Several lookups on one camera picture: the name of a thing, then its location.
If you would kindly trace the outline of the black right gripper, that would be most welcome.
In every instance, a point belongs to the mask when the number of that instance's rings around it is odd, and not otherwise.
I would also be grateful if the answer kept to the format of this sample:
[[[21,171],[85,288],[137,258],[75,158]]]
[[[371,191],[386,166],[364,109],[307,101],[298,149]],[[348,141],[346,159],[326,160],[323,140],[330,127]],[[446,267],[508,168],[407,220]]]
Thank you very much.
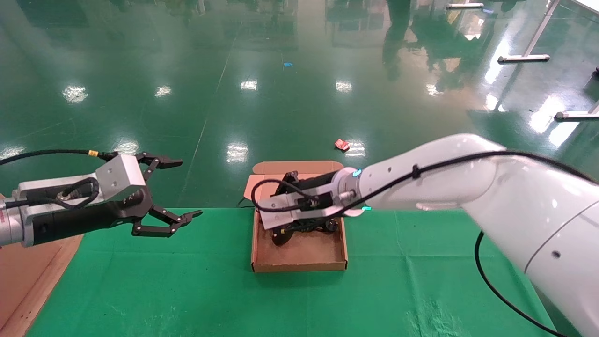
[[[318,186],[327,185],[328,183],[331,183],[336,173],[336,171],[332,171],[327,174],[304,179],[299,177],[299,173],[297,171],[289,171],[284,175],[282,181],[278,184],[276,193],[298,193],[299,190],[309,190]],[[283,226],[281,229],[281,234],[295,232],[334,233],[337,230],[338,222],[335,219],[305,219],[296,220],[291,224]]]

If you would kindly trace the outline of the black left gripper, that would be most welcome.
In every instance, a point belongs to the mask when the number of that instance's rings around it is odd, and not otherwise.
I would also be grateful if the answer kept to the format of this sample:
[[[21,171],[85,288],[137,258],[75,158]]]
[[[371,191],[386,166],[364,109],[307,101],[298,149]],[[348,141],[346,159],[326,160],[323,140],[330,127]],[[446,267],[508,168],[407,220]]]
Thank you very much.
[[[167,170],[182,166],[183,161],[167,156],[156,156],[148,152],[136,155],[137,162],[147,166],[142,170],[144,181],[156,170]],[[170,238],[182,227],[203,214],[196,210],[177,215],[163,207],[152,207],[153,198],[144,187],[122,200],[107,201],[77,210],[60,211],[36,216],[33,219],[33,245],[53,242],[100,229],[133,223],[132,235],[140,237]],[[144,226],[146,215],[162,221],[167,226]]]

